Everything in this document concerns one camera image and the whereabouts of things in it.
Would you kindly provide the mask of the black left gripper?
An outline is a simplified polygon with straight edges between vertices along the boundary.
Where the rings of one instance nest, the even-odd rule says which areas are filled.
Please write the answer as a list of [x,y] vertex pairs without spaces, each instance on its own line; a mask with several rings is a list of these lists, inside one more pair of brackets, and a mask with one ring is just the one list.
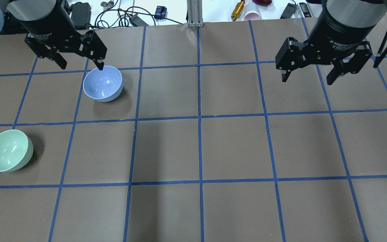
[[67,61],[59,51],[71,52],[103,70],[106,45],[94,30],[77,32],[61,0],[14,0],[11,13],[28,31],[25,43],[38,58],[54,61],[65,70]]

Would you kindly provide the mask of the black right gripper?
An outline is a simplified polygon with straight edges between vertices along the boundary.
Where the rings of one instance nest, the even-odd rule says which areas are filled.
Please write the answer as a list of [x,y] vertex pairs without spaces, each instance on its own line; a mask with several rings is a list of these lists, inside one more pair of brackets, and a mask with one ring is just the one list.
[[[275,68],[281,70],[282,82],[292,71],[315,62],[332,63],[327,75],[327,85],[340,76],[357,74],[372,56],[372,48],[364,41],[382,19],[387,8],[382,0],[309,0],[320,4],[321,14],[304,42],[293,37],[284,40],[275,56]],[[344,62],[343,58],[353,57]]]

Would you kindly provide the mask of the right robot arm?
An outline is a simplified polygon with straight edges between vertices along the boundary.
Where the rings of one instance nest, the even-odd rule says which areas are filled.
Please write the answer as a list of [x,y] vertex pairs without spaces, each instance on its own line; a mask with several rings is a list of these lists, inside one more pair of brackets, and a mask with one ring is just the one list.
[[292,71],[308,65],[333,65],[327,84],[356,74],[372,57],[367,35],[387,12],[387,0],[322,0],[322,11],[304,42],[288,37],[275,57],[286,82]]

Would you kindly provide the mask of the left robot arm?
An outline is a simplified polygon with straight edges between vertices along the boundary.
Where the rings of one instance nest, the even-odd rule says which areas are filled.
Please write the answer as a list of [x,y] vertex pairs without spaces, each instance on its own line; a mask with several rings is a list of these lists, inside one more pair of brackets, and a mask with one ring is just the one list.
[[67,62],[62,53],[75,53],[92,60],[103,70],[107,48],[99,36],[89,30],[76,31],[61,0],[0,0],[0,32],[5,12],[10,12],[26,29],[25,43],[38,58],[54,61],[61,69]]

